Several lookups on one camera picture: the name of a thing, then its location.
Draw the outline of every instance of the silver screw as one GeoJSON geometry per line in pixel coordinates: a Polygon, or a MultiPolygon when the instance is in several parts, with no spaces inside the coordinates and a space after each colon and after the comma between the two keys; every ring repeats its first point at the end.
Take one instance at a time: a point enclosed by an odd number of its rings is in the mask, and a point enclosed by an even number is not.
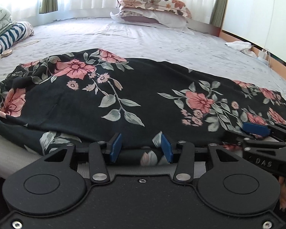
{"type": "Polygon", "coordinates": [[[189,174],[186,173],[180,173],[178,175],[176,175],[177,180],[179,181],[187,181],[191,179],[191,176],[189,174]]]}
{"type": "Polygon", "coordinates": [[[19,221],[13,221],[13,223],[11,224],[15,229],[21,229],[22,228],[22,224],[19,221]]]}
{"type": "Polygon", "coordinates": [[[139,179],[139,181],[138,181],[139,183],[146,183],[147,182],[147,180],[146,179],[139,179]]]}
{"type": "Polygon", "coordinates": [[[92,176],[92,179],[95,181],[104,181],[106,180],[107,175],[104,173],[96,173],[92,176]]]}
{"type": "Polygon", "coordinates": [[[271,221],[266,221],[263,224],[263,229],[270,229],[272,227],[272,222],[271,221]]]}

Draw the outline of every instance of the floral pillow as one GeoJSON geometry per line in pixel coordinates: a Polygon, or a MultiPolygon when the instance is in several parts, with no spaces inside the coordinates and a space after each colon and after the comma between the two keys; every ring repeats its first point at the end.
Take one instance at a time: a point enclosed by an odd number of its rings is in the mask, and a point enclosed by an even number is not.
{"type": "Polygon", "coordinates": [[[171,12],[192,18],[191,12],[180,0],[118,0],[119,6],[171,12]]]}

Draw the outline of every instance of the mattress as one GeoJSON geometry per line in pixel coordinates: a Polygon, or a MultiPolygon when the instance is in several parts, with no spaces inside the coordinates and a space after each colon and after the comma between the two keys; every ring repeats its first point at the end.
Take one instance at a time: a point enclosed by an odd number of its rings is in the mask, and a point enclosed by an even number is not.
{"type": "MultiPolygon", "coordinates": [[[[34,31],[35,35],[25,42],[27,46],[15,49],[11,56],[0,60],[0,80],[20,63],[54,54],[102,48],[123,58],[168,61],[216,76],[253,83],[280,91],[286,99],[286,81],[283,78],[258,60],[228,48],[225,41],[208,34],[195,32],[193,35],[169,28],[119,24],[108,18],[58,21],[36,27],[34,31]],[[30,45],[31,41],[39,42],[30,45]]],[[[38,158],[39,155],[0,136],[1,177],[8,177],[38,158]]],[[[161,172],[162,168],[158,166],[156,172],[161,172]]],[[[79,166],[78,172],[83,176],[88,174],[87,171],[87,165],[79,166]]],[[[195,171],[198,177],[203,167],[195,171]]]]}

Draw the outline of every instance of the blue pad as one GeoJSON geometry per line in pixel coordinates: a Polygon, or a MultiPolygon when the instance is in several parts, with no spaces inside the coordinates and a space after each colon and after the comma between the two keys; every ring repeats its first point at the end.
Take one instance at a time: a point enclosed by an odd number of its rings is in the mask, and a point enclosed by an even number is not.
{"type": "Polygon", "coordinates": [[[120,133],[119,136],[114,141],[114,143],[112,144],[112,149],[110,152],[110,161],[112,163],[116,162],[121,148],[122,148],[122,134],[120,133]]]}
{"type": "Polygon", "coordinates": [[[267,126],[250,122],[243,122],[243,131],[247,133],[257,134],[263,137],[270,135],[270,129],[268,129],[267,126]]]}
{"type": "Polygon", "coordinates": [[[173,152],[172,152],[172,146],[167,140],[167,138],[164,136],[164,134],[161,135],[161,148],[164,153],[164,156],[166,160],[169,163],[173,162],[173,152]]]}

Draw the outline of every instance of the blue and white striped fabric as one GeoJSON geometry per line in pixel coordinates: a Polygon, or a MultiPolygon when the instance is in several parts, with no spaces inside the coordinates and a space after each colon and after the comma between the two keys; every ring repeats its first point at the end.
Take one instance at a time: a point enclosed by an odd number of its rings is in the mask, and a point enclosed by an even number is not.
{"type": "Polygon", "coordinates": [[[31,34],[31,32],[29,32],[31,28],[28,28],[27,24],[29,23],[19,22],[0,36],[0,54],[9,49],[15,42],[21,41],[25,39],[25,37],[28,37],[28,34],[31,34]]]}

